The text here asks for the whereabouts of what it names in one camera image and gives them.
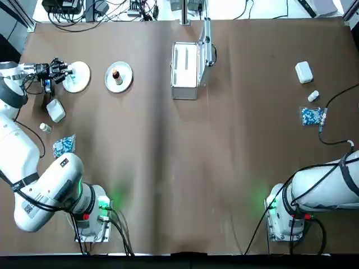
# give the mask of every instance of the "white cube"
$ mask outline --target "white cube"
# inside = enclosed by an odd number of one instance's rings
[[[310,70],[309,64],[307,61],[297,63],[296,71],[299,78],[300,83],[308,83],[313,80],[313,74]]]
[[[62,120],[66,115],[65,110],[63,109],[61,103],[57,99],[54,99],[50,103],[48,103],[46,109],[51,119],[56,123]]]

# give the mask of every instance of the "brown table surface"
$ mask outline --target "brown table surface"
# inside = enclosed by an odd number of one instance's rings
[[[45,142],[40,174],[53,161],[52,143],[76,134],[85,181],[103,186],[124,212],[136,253],[244,251],[275,184],[298,168],[338,159],[348,150],[321,144],[317,127],[303,127],[299,112],[301,106],[324,106],[359,81],[358,53],[340,19],[213,21],[218,62],[208,86],[196,101],[173,101],[172,44],[196,41],[200,30],[198,21],[191,26],[104,23],[77,34],[38,24],[22,56],[23,62],[60,57],[89,65],[85,91],[69,94],[56,86],[66,110],[63,121],[53,124],[41,111],[40,95],[30,96],[19,121]],[[106,69],[116,61],[134,71],[124,94],[113,94],[104,84]],[[308,61],[314,74],[306,85],[294,70],[300,61]],[[320,99],[310,104],[307,96],[314,90]],[[358,100],[354,90],[332,103],[325,139],[359,143]],[[53,132],[41,132],[41,122],[53,125]],[[0,186],[1,254],[79,252],[63,212],[37,233],[21,231],[13,220],[13,194],[3,182]],[[318,215],[328,235],[327,253],[359,252],[358,212]],[[265,235],[262,224],[250,253],[266,253]],[[320,240],[320,230],[313,227],[296,252],[315,253]],[[270,248],[283,253],[288,244]],[[122,251],[115,229],[110,243],[93,245],[93,253]]]

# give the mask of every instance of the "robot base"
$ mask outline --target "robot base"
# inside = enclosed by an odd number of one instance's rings
[[[267,199],[264,200],[266,209],[274,199],[282,184],[277,184]],[[275,198],[272,208],[265,214],[268,237],[272,242],[289,242],[293,217],[289,215],[283,205],[282,192]],[[304,220],[295,220],[292,241],[298,241],[303,237]]]
[[[111,211],[101,209],[100,207],[108,206],[112,208],[113,201],[110,201],[101,186],[93,185],[92,187],[95,191],[95,205],[88,221],[77,221],[80,239],[82,242],[89,243],[109,242],[111,222],[101,222],[98,220],[98,216],[108,216],[111,218]]]

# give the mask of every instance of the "small bottle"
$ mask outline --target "small bottle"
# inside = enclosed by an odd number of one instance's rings
[[[319,96],[319,92],[318,91],[314,91],[312,92],[309,96],[308,96],[308,101],[309,102],[313,102],[315,99],[317,99]]]
[[[52,131],[52,128],[49,125],[47,125],[46,123],[41,123],[40,129],[42,131],[44,131],[45,133],[51,133],[51,131]]]
[[[115,80],[117,85],[122,84],[122,77],[119,75],[119,72],[115,68],[112,69],[112,77]]]

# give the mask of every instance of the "blue package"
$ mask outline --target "blue package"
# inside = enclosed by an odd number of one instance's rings
[[[65,152],[74,152],[76,144],[76,135],[72,135],[69,137],[64,137],[62,139],[57,140],[52,149],[54,151],[54,158],[59,158]]]
[[[323,115],[321,108],[301,108],[303,126],[318,125]]]

